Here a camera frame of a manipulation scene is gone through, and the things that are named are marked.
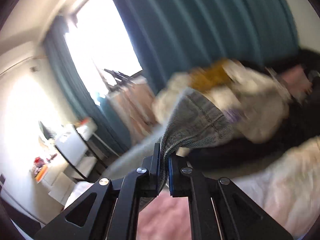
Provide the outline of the blue denim jeans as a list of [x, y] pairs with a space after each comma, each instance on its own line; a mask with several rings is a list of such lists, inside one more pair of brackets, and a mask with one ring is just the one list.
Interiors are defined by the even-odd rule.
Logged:
[[115, 179], [135, 172], [143, 158], [153, 155], [159, 144], [159, 188], [171, 181], [171, 155], [180, 148], [215, 147], [229, 142], [233, 129], [224, 114], [200, 92], [188, 88], [182, 94], [166, 124], [117, 159], [105, 172]]

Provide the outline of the black clothes hanger rack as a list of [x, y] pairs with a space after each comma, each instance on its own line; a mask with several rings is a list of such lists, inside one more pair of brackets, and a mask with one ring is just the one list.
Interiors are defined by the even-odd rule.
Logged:
[[118, 90], [121, 86], [125, 86], [129, 83], [133, 83], [132, 77], [127, 76], [121, 72], [108, 70], [108, 69], [104, 69], [104, 71], [110, 74], [116, 81], [115, 85], [110, 85], [109, 83], [107, 83], [107, 88], [110, 88], [112, 92]]

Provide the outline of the pink bed sheet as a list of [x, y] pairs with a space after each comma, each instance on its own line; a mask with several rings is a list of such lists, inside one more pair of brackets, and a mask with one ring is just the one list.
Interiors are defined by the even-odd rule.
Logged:
[[215, 207], [237, 213], [255, 202], [293, 237], [319, 217], [319, 137], [287, 150], [265, 170], [218, 186]]

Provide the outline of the white bedside table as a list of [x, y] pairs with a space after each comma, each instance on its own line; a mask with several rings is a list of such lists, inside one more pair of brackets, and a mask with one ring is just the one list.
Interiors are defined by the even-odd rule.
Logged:
[[46, 142], [49, 157], [38, 180], [48, 187], [49, 196], [61, 204], [66, 202], [77, 182], [88, 181], [99, 159], [88, 144], [96, 130], [94, 121], [86, 118], [79, 126], [66, 124]]

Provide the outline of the beige hanging garment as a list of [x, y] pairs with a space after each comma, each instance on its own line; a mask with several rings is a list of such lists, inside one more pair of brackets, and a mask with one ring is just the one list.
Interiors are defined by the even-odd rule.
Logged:
[[142, 141], [158, 126], [152, 110], [155, 96], [145, 77], [137, 77], [120, 86], [107, 98], [128, 129], [132, 145]]

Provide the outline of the cream white crumpled garment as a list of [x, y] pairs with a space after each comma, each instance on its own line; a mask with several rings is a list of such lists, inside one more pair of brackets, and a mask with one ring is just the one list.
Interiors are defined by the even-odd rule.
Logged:
[[[237, 135], [256, 144], [268, 141], [289, 114], [290, 93], [274, 77], [238, 61], [227, 63], [224, 69], [232, 82], [200, 93], [225, 115]], [[190, 72], [175, 73], [155, 97], [152, 110], [160, 124], [168, 120], [182, 93], [191, 88]]]

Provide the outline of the mustard yellow garment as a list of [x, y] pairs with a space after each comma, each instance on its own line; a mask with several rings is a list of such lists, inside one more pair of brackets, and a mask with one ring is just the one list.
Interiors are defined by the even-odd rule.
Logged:
[[217, 86], [228, 85], [232, 79], [226, 73], [224, 66], [233, 63], [229, 59], [220, 59], [207, 67], [194, 68], [190, 73], [190, 87], [199, 92], [206, 92]]

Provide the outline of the teal window curtain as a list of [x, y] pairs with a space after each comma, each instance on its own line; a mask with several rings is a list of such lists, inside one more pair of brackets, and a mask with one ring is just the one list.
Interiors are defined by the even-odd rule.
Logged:
[[[298, 54], [296, 25], [286, 0], [113, 0], [143, 74], [154, 92], [178, 70], [222, 57], [266, 63]], [[57, 16], [43, 46], [55, 78], [76, 117], [91, 117], [98, 136], [116, 153], [130, 148], [130, 135], [110, 103], [100, 109], [76, 71]]]

